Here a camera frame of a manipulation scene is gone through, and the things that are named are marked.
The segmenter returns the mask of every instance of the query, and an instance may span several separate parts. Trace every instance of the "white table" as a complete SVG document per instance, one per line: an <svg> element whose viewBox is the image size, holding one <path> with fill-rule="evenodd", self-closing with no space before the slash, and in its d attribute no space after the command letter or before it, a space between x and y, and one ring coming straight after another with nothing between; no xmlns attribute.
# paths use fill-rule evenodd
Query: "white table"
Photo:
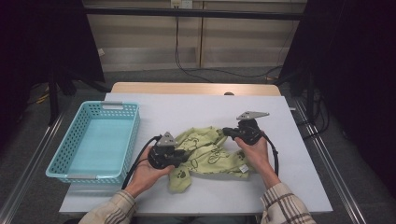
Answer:
<svg viewBox="0 0 396 224"><path fill-rule="evenodd" d="M141 124L133 161L138 151L154 135L169 131L176 136L190 127L236 127L235 118L247 110L269 112L269 117L257 121L279 152L279 177L304 201L310 212L332 211L282 96L109 93L106 100L140 104ZM238 149L231 139L224 146L230 151ZM137 198L137 216L257 215L262 212L260 197L265 188L260 177L255 174L248 179L230 175L192 174L191 186L180 194L169 192L167 184L167 177L163 177ZM86 213L108 200L118 189L120 186L72 184L60 212Z"/></svg>

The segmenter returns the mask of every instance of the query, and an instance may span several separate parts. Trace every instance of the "yellow towel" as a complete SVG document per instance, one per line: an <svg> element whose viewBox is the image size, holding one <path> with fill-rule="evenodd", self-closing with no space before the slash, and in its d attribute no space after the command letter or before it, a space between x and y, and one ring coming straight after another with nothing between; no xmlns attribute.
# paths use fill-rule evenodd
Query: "yellow towel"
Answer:
<svg viewBox="0 0 396 224"><path fill-rule="evenodd" d="M191 128L177 138L177 148L186 150L189 159L172 171L169 189L183 192L190 184L190 172L198 174L226 173L238 177L248 177L244 168L248 165L242 150L230 154L222 146L227 136L215 127Z"/></svg>

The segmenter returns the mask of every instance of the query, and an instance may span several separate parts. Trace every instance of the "plaid sleeve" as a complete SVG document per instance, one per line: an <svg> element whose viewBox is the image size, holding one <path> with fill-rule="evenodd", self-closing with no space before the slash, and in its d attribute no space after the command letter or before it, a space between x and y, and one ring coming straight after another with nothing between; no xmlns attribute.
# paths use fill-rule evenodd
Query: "plaid sleeve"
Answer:
<svg viewBox="0 0 396 224"><path fill-rule="evenodd" d="M118 191L108 202L92 209L79 222L87 223L131 223L136 211L136 202L128 192Z"/></svg>
<svg viewBox="0 0 396 224"><path fill-rule="evenodd" d="M264 204L262 223L316 223L304 203L283 183L268 189L262 196L262 202Z"/></svg>

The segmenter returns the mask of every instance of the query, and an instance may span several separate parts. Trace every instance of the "plastic basket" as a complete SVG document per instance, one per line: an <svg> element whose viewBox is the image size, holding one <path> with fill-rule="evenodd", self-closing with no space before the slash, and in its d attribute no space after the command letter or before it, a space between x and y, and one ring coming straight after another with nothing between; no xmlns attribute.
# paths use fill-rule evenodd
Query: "plastic basket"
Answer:
<svg viewBox="0 0 396 224"><path fill-rule="evenodd" d="M139 121L138 104L84 102L46 175L64 183L122 183L131 164Z"/></svg>

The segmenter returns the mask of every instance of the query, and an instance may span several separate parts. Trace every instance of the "black wire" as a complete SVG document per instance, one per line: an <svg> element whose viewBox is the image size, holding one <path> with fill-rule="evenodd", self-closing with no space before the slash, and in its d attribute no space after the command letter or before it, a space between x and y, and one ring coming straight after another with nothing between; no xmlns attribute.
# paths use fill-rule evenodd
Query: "black wire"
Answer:
<svg viewBox="0 0 396 224"><path fill-rule="evenodd" d="M183 71L186 75L188 75L188 76L191 76L191 77L198 77L198 78L203 79L203 80L205 80L205 81L207 81L207 82L213 83L213 81L211 81L211 80L209 80L209 79L207 79L207 78L205 78L205 77L199 77L199 76L196 76L196 75L191 74L191 73L189 73L189 72L196 72L196 71L214 71L214 72L221 72L221 73L229 74L229 75L236 76L236 77L247 77L247 78L251 78L251 77L264 77L264 76L267 77L270 73L274 72L276 69L279 69L279 68L282 68L282 67L283 67L283 65L280 65L280 66L271 68L270 70L268 70L267 72L265 72L265 73L263 73L263 74L259 74L259 75L256 75L256 76L244 76L244 75L240 75L240 74L236 74L236 73L232 73L232 72L228 72L228 71L224 71L224 70L219 70L219 69L216 69L216 68L192 68L192 69L183 68L183 67L181 66L181 64L180 64L180 59L179 59L179 54L178 54L178 30L179 30L179 29L178 29L178 24L179 24L179 22L178 22L178 17L176 17L176 48L175 48L175 61L176 61L177 67L178 67L181 71Z"/></svg>
<svg viewBox="0 0 396 224"><path fill-rule="evenodd" d="M279 175L279 159L277 157L278 152L276 151L276 148L274 146L274 144L271 142L270 138L267 136L267 134L262 132L262 137L265 138L265 140L267 140L267 142L270 144L271 149L273 151L273 156L274 156L274 170L275 170L275 174Z"/></svg>
<svg viewBox="0 0 396 224"><path fill-rule="evenodd" d="M129 180L131 179L132 174L134 173L134 169L136 169L136 166L141 162L139 159L142 156L143 152L146 150L146 148L149 146L149 144L154 141L154 140L160 140L161 135L159 136L154 136L148 142L143 146L142 150L139 152L139 155L137 155L136 160L134 161L134 164L132 165L131 169L128 172L128 175L125 177L124 182L122 183L121 189L125 189L126 186L128 186Z"/></svg>
<svg viewBox="0 0 396 224"><path fill-rule="evenodd" d="M145 158L145 159L139 161L139 162L136 164L136 167L140 164L140 162L142 162L142 161L148 161L148 160L149 160L149 158Z"/></svg>
<svg viewBox="0 0 396 224"><path fill-rule="evenodd" d="M179 58L178 58L178 16L176 16L176 47L175 47L175 59L176 59L176 65L177 65L177 67L178 67L181 71L183 71L186 75L191 76L191 77L198 77L198 78L200 78L200 79L202 79L202 80L205 80L205 81L207 81L207 82L209 82L209 83L213 83L211 80L209 80L209 79L207 79L207 78L199 77L199 76L196 76L196 75L193 75L193 74L188 73L188 72L181 66L180 60L179 60Z"/></svg>
<svg viewBox="0 0 396 224"><path fill-rule="evenodd" d="M326 105L325 105L325 108L326 108L326 114L327 114L327 122L325 122L323 113L320 110L320 116L322 117L322 127L320 128L319 131L317 131L315 133L311 133L308 136L303 137L303 140L306 140L308 138L316 136L316 135L318 135L320 133L324 133L324 132L326 132L328 130L328 128L330 126L330 111L329 111L329 108Z"/></svg>

